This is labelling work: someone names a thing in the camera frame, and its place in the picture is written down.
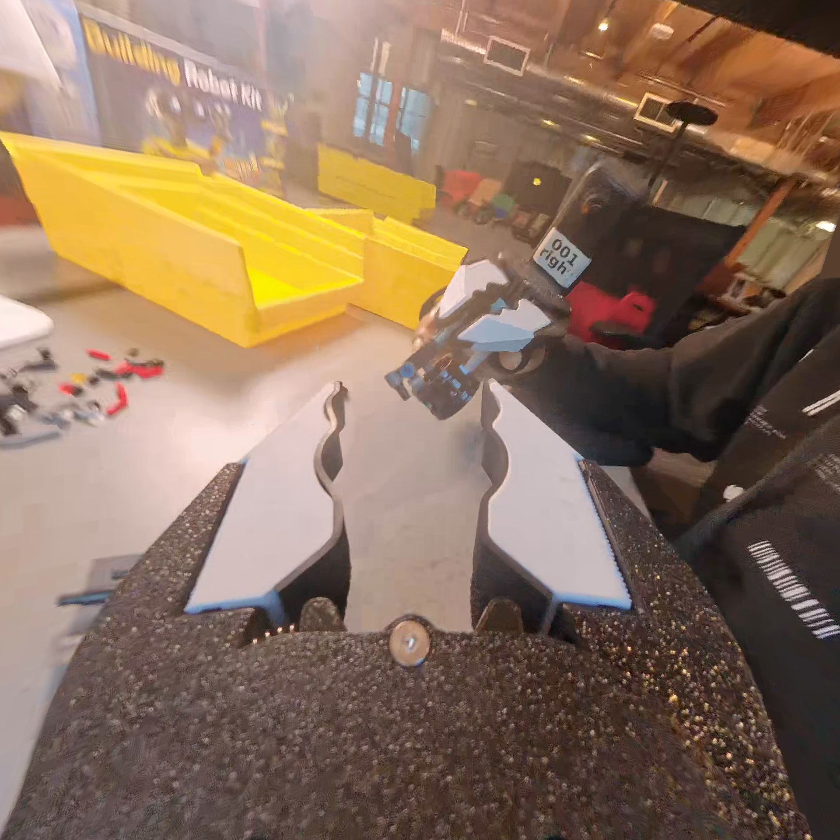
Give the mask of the toy robot kit box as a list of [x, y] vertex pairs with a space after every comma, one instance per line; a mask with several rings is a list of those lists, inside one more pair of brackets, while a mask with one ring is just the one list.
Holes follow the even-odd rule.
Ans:
[[280, 189], [288, 96], [136, 24], [93, 10], [79, 20], [104, 147]]

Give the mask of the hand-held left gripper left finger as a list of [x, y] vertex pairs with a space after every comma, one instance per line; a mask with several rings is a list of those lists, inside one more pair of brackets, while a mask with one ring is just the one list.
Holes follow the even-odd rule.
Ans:
[[327, 383], [241, 461], [185, 613], [255, 608], [299, 624], [325, 598], [344, 616], [349, 540], [333, 482], [347, 395]]

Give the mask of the pile of small toy bricks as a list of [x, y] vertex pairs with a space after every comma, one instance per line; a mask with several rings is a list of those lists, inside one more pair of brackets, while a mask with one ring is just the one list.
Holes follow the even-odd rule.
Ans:
[[15, 451], [63, 438], [76, 426], [97, 427], [130, 407], [130, 384], [161, 378], [166, 363], [130, 349], [118, 356], [85, 352], [89, 369], [61, 374], [52, 350], [1, 373], [1, 448]]

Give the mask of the person's right forearm black sleeve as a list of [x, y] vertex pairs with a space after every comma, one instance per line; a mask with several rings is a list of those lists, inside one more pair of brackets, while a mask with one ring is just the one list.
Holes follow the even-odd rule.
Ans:
[[805, 373], [838, 337], [839, 280], [817, 278], [772, 307], [691, 334], [670, 348], [612, 350], [565, 338], [511, 392], [591, 457], [639, 466], [656, 449], [718, 459], [772, 390]]

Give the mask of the white book stand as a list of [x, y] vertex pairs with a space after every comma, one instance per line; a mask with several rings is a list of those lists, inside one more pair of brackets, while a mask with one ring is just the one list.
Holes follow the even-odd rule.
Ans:
[[43, 311], [1, 295], [1, 362], [45, 345], [55, 329], [53, 319]]

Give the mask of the open-front yellow plastic bin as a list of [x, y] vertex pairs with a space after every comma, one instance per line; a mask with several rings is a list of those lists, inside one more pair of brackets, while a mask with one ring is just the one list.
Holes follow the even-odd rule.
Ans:
[[62, 164], [14, 165], [59, 257], [239, 347], [342, 314], [362, 284], [265, 236], [228, 236]]

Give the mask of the person's black printed hoodie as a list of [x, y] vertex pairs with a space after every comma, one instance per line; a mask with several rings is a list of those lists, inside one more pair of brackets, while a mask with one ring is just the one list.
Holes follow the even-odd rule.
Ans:
[[839, 830], [838, 330], [763, 396], [680, 548], [737, 638], [814, 838]]

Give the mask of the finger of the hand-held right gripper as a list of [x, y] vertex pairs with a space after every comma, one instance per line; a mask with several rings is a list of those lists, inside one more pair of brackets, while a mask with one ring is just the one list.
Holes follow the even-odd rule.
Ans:
[[474, 323], [510, 308], [508, 273], [497, 262], [482, 259], [460, 266], [437, 303], [436, 323]]
[[495, 370], [498, 352], [520, 351], [533, 344], [540, 330], [552, 325], [551, 317], [534, 302], [521, 299], [514, 308], [474, 323], [458, 323], [456, 340], [466, 346], [466, 368], [474, 373], [482, 366]]

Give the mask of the paned window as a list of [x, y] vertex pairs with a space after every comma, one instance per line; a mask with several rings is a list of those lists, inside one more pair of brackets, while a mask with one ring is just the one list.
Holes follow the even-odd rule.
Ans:
[[377, 147], [384, 147], [392, 111], [395, 134], [408, 138], [413, 154], [419, 154], [432, 112], [431, 97], [424, 91], [402, 87], [395, 94], [394, 83], [370, 71], [357, 80], [352, 119], [352, 136]]

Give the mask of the person's right hand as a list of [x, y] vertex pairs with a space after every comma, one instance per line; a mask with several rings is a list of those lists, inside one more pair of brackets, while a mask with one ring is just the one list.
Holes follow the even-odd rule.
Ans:
[[519, 382], [535, 372], [545, 362], [546, 356], [546, 346], [537, 343], [520, 351], [498, 352], [495, 376], [503, 384]]

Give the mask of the red plastic cart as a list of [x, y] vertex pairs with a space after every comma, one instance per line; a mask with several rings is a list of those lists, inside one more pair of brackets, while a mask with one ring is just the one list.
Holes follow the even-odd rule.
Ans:
[[583, 281], [567, 301], [569, 335], [617, 350], [638, 345], [658, 308], [656, 300], [640, 290], [632, 289], [619, 298]]

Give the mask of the black disc on pole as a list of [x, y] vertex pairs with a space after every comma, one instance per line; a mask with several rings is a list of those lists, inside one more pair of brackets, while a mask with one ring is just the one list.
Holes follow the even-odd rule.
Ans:
[[669, 142], [669, 145], [664, 153], [662, 159], [656, 164], [656, 167], [648, 179], [646, 204], [654, 205], [657, 201], [657, 196], [661, 193], [666, 185], [665, 171], [668, 168], [672, 159], [675, 158], [679, 145], [683, 139], [684, 134], [691, 125], [696, 125], [701, 128], [709, 128], [718, 120], [718, 115], [713, 110], [706, 106], [688, 100], [677, 100], [670, 102], [665, 108], [665, 114], [672, 122], [677, 123], [674, 137]]

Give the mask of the black toy wheel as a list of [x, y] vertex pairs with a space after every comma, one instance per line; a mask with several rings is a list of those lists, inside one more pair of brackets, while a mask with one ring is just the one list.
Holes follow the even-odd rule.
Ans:
[[415, 398], [435, 419], [448, 420], [476, 395], [480, 382], [474, 372], [466, 368], [467, 361], [460, 355], [447, 353], [423, 365]]

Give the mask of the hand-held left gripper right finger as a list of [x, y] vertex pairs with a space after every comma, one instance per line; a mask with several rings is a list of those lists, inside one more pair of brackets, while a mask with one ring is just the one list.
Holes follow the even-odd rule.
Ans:
[[494, 380], [482, 386], [481, 465], [472, 618], [509, 602], [525, 632], [563, 634], [564, 613], [634, 613], [633, 587], [595, 465]]

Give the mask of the grey panel brick assembly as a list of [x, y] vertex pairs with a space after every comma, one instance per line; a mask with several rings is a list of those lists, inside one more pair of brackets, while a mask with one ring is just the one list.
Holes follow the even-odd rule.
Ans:
[[134, 567], [141, 558], [142, 554], [136, 553], [110, 556], [94, 560], [91, 564], [91, 569], [85, 585], [81, 588], [81, 590], [71, 592], [70, 594], [98, 590], [114, 591], [121, 580], [128, 575], [132, 567]]

